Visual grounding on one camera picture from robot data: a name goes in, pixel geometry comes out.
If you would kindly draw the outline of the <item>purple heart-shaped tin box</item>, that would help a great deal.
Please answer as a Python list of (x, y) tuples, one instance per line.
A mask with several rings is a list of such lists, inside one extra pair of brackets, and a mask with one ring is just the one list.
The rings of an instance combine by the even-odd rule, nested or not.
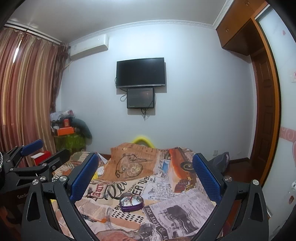
[(123, 193), (119, 199), (119, 205), (122, 212), (134, 212), (144, 207), (144, 199), (132, 193)]

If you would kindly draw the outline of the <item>red white box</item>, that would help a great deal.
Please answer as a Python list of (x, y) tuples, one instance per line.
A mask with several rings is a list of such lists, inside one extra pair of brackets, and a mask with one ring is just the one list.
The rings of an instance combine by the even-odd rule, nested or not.
[(50, 151), (42, 151), (42, 152), (39, 152), (39, 153), (36, 153), (36, 154), (32, 155), (31, 159), (34, 162), (34, 165), (38, 166), (39, 164), (41, 164), (41, 162), (43, 162), (44, 160), (51, 157), (51, 155), (52, 154), (51, 154)]

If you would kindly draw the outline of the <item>green storage box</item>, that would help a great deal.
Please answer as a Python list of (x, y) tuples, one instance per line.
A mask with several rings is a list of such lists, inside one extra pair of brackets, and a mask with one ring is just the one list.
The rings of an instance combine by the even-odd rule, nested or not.
[(75, 152), (86, 150), (85, 137), (78, 133), (64, 136), (55, 136), (54, 141), (56, 151), (67, 149), (69, 150), (70, 154), (74, 154)]

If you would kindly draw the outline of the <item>orange box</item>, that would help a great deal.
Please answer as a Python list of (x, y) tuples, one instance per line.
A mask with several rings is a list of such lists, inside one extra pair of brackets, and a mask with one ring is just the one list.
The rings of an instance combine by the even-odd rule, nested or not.
[(57, 130), (57, 136), (65, 136), (74, 133), (73, 127), (60, 128)]

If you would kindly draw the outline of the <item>dark green bag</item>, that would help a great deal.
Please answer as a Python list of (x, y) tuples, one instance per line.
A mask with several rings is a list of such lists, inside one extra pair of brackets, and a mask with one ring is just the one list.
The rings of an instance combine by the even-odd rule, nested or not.
[(81, 135), (85, 137), (87, 145), (92, 144), (92, 134), (90, 132), (90, 129), (86, 125), (86, 122), (78, 118), (72, 118), (71, 126), (77, 128), (79, 130), (79, 133), (81, 133)]

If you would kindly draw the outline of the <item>dark blue cloth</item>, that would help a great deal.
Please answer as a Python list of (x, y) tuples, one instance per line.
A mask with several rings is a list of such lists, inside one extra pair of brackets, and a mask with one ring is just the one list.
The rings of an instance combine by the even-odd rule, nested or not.
[(224, 152), (216, 156), (215, 158), (211, 159), (209, 163), (216, 167), (220, 173), (224, 173), (229, 165), (230, 156), (228, 152)]

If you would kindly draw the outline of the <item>newspaper print bed cover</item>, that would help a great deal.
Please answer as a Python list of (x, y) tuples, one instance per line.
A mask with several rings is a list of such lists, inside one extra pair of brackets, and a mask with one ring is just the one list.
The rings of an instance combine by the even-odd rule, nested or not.
[[(190, 240), (216, 205), (193, 170), (193, 156), (181, 147), (113, 147), (75, 206), (99, 240)], [(122, 212), (126, 192), (141, 196), (144, 207)]]

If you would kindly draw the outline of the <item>striped brown curtain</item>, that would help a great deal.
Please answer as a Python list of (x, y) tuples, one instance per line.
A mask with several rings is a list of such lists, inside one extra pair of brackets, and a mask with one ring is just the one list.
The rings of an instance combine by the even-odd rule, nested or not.
[(55, 153), (50, 113), (56, 110), (68, 46), (30, 33), (1, 30), (1, 151), (38, 139)]

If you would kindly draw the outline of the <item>small black monitor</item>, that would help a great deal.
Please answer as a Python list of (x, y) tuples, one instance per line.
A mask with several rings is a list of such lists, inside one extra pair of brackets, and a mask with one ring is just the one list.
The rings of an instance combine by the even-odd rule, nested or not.
[(154, 88), (128, 88), (127, 108), (154, 108)]

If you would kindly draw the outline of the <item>white air conditioner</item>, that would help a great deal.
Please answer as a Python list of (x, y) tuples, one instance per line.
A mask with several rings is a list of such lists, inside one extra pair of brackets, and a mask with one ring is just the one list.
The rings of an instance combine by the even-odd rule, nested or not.
[(70, 43), (70, 60), (78, 60), (93, 54), (107, 51), (109, 48), (109, 36), (97, 35), (91, 38), (80, 39)]

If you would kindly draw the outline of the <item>wooden wardrobe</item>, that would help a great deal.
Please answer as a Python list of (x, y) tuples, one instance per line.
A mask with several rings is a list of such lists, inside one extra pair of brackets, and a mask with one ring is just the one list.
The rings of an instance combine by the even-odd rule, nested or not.
[(215, 24), (221, 47), (251, 60), (256, 111), (250, 164), (260, 184), (266, 182), (271, 171), (281, 117), (276, 63), (267, 36), (257, 21), (268, 7), (267, 1), (226, 1)]

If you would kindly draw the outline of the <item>black wall television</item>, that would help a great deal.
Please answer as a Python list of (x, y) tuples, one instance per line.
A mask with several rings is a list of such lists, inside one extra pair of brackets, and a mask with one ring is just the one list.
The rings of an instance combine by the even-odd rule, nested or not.
[(164, 57), (117, 61), (116, 88), (166, 85)]

